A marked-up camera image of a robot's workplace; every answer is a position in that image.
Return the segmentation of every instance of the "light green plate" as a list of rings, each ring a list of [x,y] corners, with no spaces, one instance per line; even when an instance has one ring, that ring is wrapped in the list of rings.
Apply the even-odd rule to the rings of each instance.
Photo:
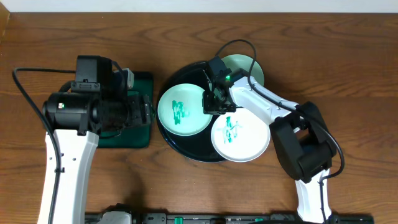
[[[227,68],[232,70],[232,72],[239,68],[249,71],[253,58],[246,55],[234,54],[222,58],[222,61],[225,63]],[[261,66],[257,62],[254,62],[251,76],[253,76],[259,84],[264,86],[264,73],[262,72]]]
[[[203,113],[204,91],[193,84],[179,84],[168,89],[157,107],[163,127],[179,136],[191,136],[204,130],[212,118]]]

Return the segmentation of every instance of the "wood grain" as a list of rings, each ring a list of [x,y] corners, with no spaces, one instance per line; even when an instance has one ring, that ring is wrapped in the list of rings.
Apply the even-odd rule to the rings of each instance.
[[[236,38],[255,43],[265,86],[316,103],[343,147],[346,169],[328,182],[331,208],[396,223],[398,15],[167,13],[11,14],[0,47],[0,222],[37,221],[45,175],[44,130],[13,84],[13,68],[74,69],[77,55],[102,55],[152,72],[157,98],[174,71]],[[236,44],[228,54],[251,50]],[[72,78],[20,77],[38,105]],[[177,213],[297,208],[294,182],[272,146],[252,162],[205,164],[171,149],[156,125],[146,149],[96,151],[86,210],[117,202]]]
[[[10,12],[0,2],[0,43],[4,36],[4,32],[6,31],[9,15]]]

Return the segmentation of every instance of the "green object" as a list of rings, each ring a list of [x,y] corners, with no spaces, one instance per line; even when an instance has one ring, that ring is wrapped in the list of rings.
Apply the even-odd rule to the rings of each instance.
[[[240,126],[238,122],[236,122],[236,124],[233,126],[231,117],[230,116],[226,117],[226,126],[223,128],[224,144],[227,143],[227,140],[229,143],[231,143],[233,138],[236,138],[238,136],[237,132],[238,127],[242,128],[242,126]]]
[[[174,224],[182,224],[182,223],[183,223],[182,217],[175,217]]]
[[[173,100],[173,113],[174,113],[174,124],[181,124],[181,118],[189,116],[189,112],[184,110],[184,103]]]
[[[152,75],[147,72],[133,72],[134,86],[128,91],[128,95],[148,95],[152,99],[154,81]],[[100,139],[100,148],[143,148],[149,145],[151,126],[123,130],[120,136],[111,139]],[[101,136],[112,136],[118,132],[104,132]]]

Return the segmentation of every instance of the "black bracket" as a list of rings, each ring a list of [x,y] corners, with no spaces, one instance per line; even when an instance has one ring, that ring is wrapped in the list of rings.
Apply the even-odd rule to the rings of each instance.
[[[319,109],[313,103],[306,102],[297,107],[297,111],[315,118],[327,130]],[[294,180],[308,183],[315,174],[331,167],[331,158],[336,155],[336,149],[328,142],[328,136],[312,121],[291,113],[284,118],[277,118],[269,127],[278,160]],[[298,139],[295,128],[307,129],[308,134]]]
[[[229,88],[234,85],[235,81],[248,76],[247,71],[240,68],[232,72],[222,59],[216,56],[207,62],[205,73],[212,89],[203,92],[203,112],[212,115],[235,112],[236,105],[229,94]]]
[[[329,224],[374,224],[369,215],[334,215],[329,217]]]

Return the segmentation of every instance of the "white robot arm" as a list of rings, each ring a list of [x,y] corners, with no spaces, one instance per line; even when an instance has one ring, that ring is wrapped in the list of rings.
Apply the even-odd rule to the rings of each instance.
[[[84,223],[88,178],[99,136],[89,131],[86,136],[79,136],[77,130],[67,129],[56,129],[54,136],[62,155],[64,172],[60,175],[53,223]],[[47,168],[39,224],[49,222],[55,183],[54,170],[57,167],[54,148],[48,134],[45,137],[45,142],[47,145]]]
[[[277,96],[275,93],[257,84],[257,81],[253,77],[250,77],[250,79],[251,83],[253,83],[262,94],[267,95],[269,98],[279,101],[283,105],[295,110],[295,107],[298,105],[297,103],[287,101]],[[291,113],[290,111],[280,108],[278,105],[264,99],[257,92],[253,91],[249,86],[248,79],[246,77],[234,82],[234,85],[229,89],[229,94],[237,106],[242,106],[243,108],[248,109],[267,125],[272,124],[276,118],[283,118]],[[319,181],[321,177],[328,174],[329,169],[322,170],[318,174],[314,175],[309,183],[305,183],[302,180],[295,181],[298,196],[297,212],[303,221],[323,223],[323,215],[320,209],[321,200]],[[329,217],[331,215],[331,210],[328,206],[326,180],[324,181],[323,192],[325,192],[325,194],[323,194],[325,215],[326,217]]]

